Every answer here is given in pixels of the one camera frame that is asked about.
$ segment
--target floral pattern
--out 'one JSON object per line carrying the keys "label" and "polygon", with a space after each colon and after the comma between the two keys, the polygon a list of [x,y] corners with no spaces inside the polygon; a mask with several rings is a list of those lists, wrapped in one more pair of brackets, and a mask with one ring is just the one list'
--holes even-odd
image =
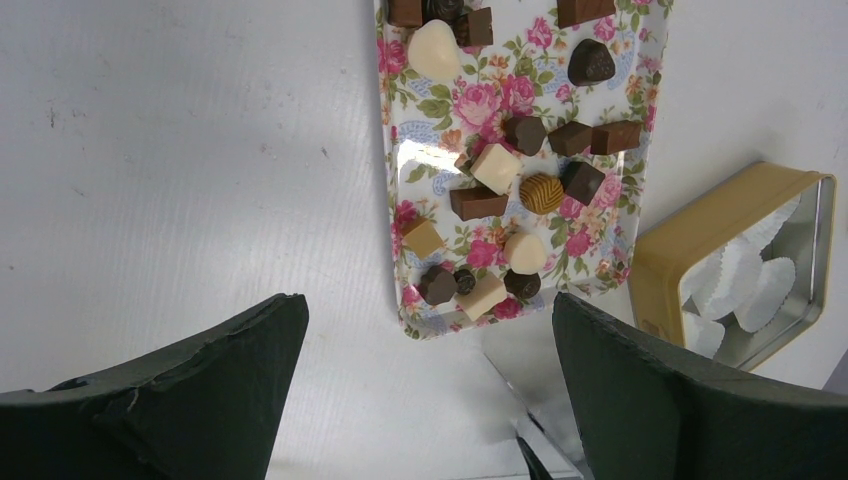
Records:
{"label": "floral pattern", "polygon": [[[616,0],[615,15],[567,29],[556,26],[556,8],[544,12],[532,2],[490,0],[487,6],[507,11],[513,31],[496,31],[494,46],[462,49],[463,74],[447,84],[434,83],[409,67],[410,32],[386,24],[381,3],[376,2],[378,86],[404,332],[413,339],[433,338],[544,309],[558,291],[588,297],[625,282],[673,0]],[[607,83],[578,88],[568,81],[568,62],[577,43],[587,37],[610,48],[617,75]],[[638,121],[644,126],[642,146],[613,156],[584,152],[562,159],[546,145],[535,157],[521,156],[507,144],[503,128],[516,115],[538,116],[549,130],[574,120],[595,125]],[[491,143],[518,155],[525,174],[555,175],[569,161],[580,160],[591,162],[606,177],[589,205],[566,197],[547,216],[524,209],[516,195],[519,182],[514,182],[505,215],[461,222],[447,194],[477,185],[468,172],[470,160]],[[401,235],[419,216],[428,218],[445,240],[442,251],[423,259],[403,244]],[[505,275],[509,267],[503,246],[518,231],[532,231],[550,246],[539,295],[529,300],[509,297],[474,322],[455,302],[438,307],[424,302],[416,284],[434,265],[449,271],[468,269],[478,278],[488,272]]]}

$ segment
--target chocolate candy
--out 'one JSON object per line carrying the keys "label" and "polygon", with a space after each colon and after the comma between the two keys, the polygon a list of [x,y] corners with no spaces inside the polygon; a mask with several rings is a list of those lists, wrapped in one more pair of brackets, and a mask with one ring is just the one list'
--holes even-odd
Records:
{"label": "chocolate candy", "polygon": [[621,121],[595,127],[592,130],[592,153],[612,155],[624,150],[639,148],[642,124]]}
{"label": "chocolate candy", "polygon": [[603,43],[586,39],[577,45],[568,64],[571,83],[586,87],[597,85],[615,76],[615,62]]}
{"label": "chocolate candy", "polygon": [[532,233],[516,233],[504,245],[504,258],[515,273],[532,275],[545,268],[548,252],[542,239]]}
{"label": "chocolate candy", "polygon": [[421,277],[418,293],[429,305],[441,305],[449,302],[456,294],[456,280],[453,275],[444,268],[436,265],[427,270]]}
{"label": "chocolate candy", "polygon": [[420,27],[424,25],[421,0],[389,0],[389,25]]}
{"label": "chocolate candy", "polygon": [[453,33],[460,47],[492,45],[495,43],[492,33],[492,8],[481,8],[457,18],[453,24]]}
{"label": "chocolate candy", "polygon": [[477,286],[477,277],[470,270],[457,270],[453,278],[456,280],[456,293],[459,295],[468,295]]}
{"label": "chocolate candy", "polygon": [[565,194],[583,205],[592,203],[606,175],[586,162],[571,162],[560,177]]}
{"label": "chocolate candy", "polygon": [[615,14],[615,0],[557,0],[557,26],[579,25]]}
{"label": "chocolate candy", "polygon": [[516,150],[532,157],[542,149],[548,129],[539,117],[512,117],[504,125],[506,141]]}
{"label": "chocolate candy", "polygon": [[471,174],[498,195],[509,193],[512,180],[524,164],[500,143],[486,145],[471,166]]}
{"label": "chocolate candy", "polygon": [[554,152],[573,157],[583,153],[592,144],[592,127],[580,122],[570,122],[551,132],[548,140]]}
{"label": "chocolate candy", "polygon": [[421,260],[445,246],[445,241],[426,217],[418,217],[401,230],[403,241]]}
{"label": "chocolate candy", "polygon": [[464,0],[424,0],[424,22],[442,20],[453,23],[462,15]]}
{"label": "chocolate candy", "polygon": [[558,178],[540,173],[524,180],[519,196],[524,208],[536,215],[547,215],[559,208],[565,192]]}
{"label": "chocolate candy", "polygon": [[427,22],[412,34],[406,57],[413,70],[437,83],[448,83],[462,73],[456,39],[441,20]]}
{"label": "chocolate candy", "polygon": [[542,278],[538,273],[522,275],[510,270],[504,277],[506,291],[516,298],[529,299],[535,297],[542,288]]}
{"label": "chocolate candy", "polygon": [[498,195],[488,187],[451,190],[451,208],[463,222],[475,218],[500,217],[506,212],[509,195]]}
{"label": "chocolate candy", "polygon": [[503,282],[492,272],[488,272],[477,282],[473,292],[468,295],[458,295],[456,303],[473,322],[506,299],[506,287]]}

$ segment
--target white paper liner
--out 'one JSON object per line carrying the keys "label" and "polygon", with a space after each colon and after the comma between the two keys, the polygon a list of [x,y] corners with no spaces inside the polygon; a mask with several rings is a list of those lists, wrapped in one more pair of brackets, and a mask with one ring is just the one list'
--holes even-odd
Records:
{"label": "white paper liner", "polygon": [[704,320],[718,320],[742,305],[757,285],[763,268],[759,250],[743,238],[731,240],[721,251],[721,265],[692,294]]}
{"label": "white paper liner", "polygon": [[683,334],[686,349],[707,358],[715,357],[724,340],[724,325],[709,322],[689,312],[683,312]]}
{"label": "white paper liner", "polygon": [[774,237],[777,236],[777,232],[780,231],[783,224],[789,220],[793,213],[795,213],[795,210],[798,209],[798,205],[800,205],[800,203],[801,196],[799,195],[790,200],[789,203],[786,203],[775,210],[774,213],[760,220],[760,222],[753,227],[745,230],[745,232],[742,233],[742,237],[748,240],[751,245],[757,249],[757,251],[761,251],[766,248],[772,240],[774,240]]}
{"label": "white paper liner", "polygon": [[696,290],[716,277],[720,268],[721,251],[714,252],[693,265],[680,279],[680,304],[685,305]]}
{"label": "white paper liner", "polygon": [[751,296],[734,309],[742,330],[754,333],[772,321],[795,285],[795,263],[776,258],[763,264],[756,288]]}

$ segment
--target table surface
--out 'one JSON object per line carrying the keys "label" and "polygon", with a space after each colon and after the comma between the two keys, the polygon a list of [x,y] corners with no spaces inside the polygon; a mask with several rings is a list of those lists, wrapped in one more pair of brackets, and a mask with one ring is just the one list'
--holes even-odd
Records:
{"label": "table surface", "polygon": [[[300,292],[269,477],[522,471],[481,332],[397,327],[372,23],[371,0],[0,3],[0,390]],[[756,159],[848,178],[846,23],[842,0],[679,2],[643,228]],[[759,373],[821,387],[848,348],[844,199],[828,308]]]}

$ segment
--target tray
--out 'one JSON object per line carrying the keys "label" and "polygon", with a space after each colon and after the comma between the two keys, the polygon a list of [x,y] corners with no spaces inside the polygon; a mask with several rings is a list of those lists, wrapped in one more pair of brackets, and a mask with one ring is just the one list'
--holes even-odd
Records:
{"label": "tray", "polygon": [[[618,0],[616,15],[560,30],[556,1],[471,1],[466,9],[491,7],[494,45],[466,48],[464,74],[451,84],[420,77],[406,61],[411,30],[386,23],[384,0],[376,0],[379,89],[389,221],[398,316],[413,339],[517,318],[549,307],[556,293],[589,297],[617,288],[630,273],[639,223],[647,153],[656,117],[656,99],[673,0]],[[595,87],[568,81],[571,52],[583,39],[610,47],[617,75]],[[450,208],[448,192],[475,186],[468,161],[488,143],[502,143],[502,121],[537,115],[550,130],[579,120],[600,125],[623,119],[644,123],[641,147],[611,156],[578,156],[607,178],[588,206],[566,198],[546,217],[518,200],[519,181],[503,217],[462,222]],[[557,174],[571,159],[557,158],[545,144],[535,157],[520,157],[522,175]],[[419,259],[402,243],[400,231],[427,216],[445,239],[446,249]],[[519,230],[532,231],[549,245],[542,290],[529,301],[510,297],[475,322],[455,302],[431,307],[415,285],[431,266],[469,268],[500,276],[508,266],[501,247]]]}

